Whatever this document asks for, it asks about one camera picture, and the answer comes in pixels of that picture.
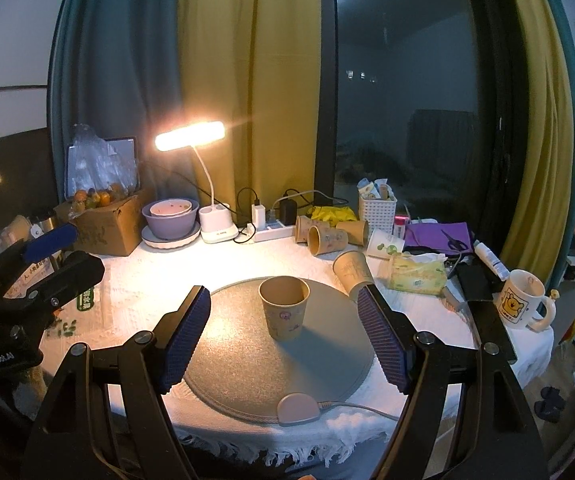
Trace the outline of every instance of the metal bolt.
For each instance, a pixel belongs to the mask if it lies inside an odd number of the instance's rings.
[[[141,330],[141,332],[137,333],[134,336],[134,341],[136,341],[139,345],[144,345],[145,343],[149,343],[152,340],[152,332],[149,330]]]
[[[77,343],[72,348],[70,348],[70,354],[82,355],[86,350],[87,345],[85,343]]]
[[[418,332],[416,334],[416,341],[423,345],[431,345],[437,338],[431,332]]]
[[[483,350],[488,354],[496,355],[499,353],[499,346],[496,343],[485,343],[483,345]]]

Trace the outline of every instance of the round gray mat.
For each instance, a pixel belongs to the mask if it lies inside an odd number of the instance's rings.
[[[279,400],[293,392],[318,402],[346,400],[374,359],[356,303],[305,280],[311,293],[301,335],[278,342],[267,332],[258,295],[263,280],[212,293],[212,314],[187,367],[187,385],[215,410],[253,422],[277,423]]]

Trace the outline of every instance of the yellow curtain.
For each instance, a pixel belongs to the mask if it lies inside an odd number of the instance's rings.
[[[570,204],[573,119],[563,47],[547,0],[516,0],[527,52],[525,170],[501,258],[543,282],[559,252]]]
[[[225,139],[199,148],[216,197],[234,208],[236,191],[250,186],[269,206],[286,188],[312,189],[321,0],[178,5],[185,120],[226,125]],[[197,162],[194,168],[207,186]],[[248,193],[241,202],[247,214]]]

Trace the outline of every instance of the purple cloth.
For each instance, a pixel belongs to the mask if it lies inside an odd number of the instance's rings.
[[[450,238],[452,238],[453,242],[456,241],[457,246],[461,246],[459,242],[462,242],[465,248],[456,250],[450,247]],[[415,248],[445,253],[448,256],[474,252],[472,250],[470,230],[465,222],[456,224],[432,224],[429,222],[408,224],[405,227],[405,249],[413,250]]]

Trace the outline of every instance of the lamp base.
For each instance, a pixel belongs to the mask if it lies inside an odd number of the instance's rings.
[[[238,235],[238,227],[232,222],[229,209],[221,204],[200,208],[198,217],[201,222],[201,236],[205,243],[225,242]]]

